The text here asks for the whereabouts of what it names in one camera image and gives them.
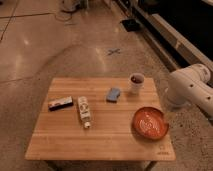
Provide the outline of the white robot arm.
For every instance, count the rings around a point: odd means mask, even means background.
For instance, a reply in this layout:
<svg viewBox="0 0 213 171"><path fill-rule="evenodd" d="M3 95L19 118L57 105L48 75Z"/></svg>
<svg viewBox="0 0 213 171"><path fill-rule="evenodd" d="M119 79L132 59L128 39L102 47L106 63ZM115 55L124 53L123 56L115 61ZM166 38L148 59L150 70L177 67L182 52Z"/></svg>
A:
<svg viewBox="0 0 213 171"><path fill-rule="evenodd" d="M169 74L165 90L167 103L180 108L194 103L213 117L213 88L208 86L211 72L203 64L193 64Z"/></svg>

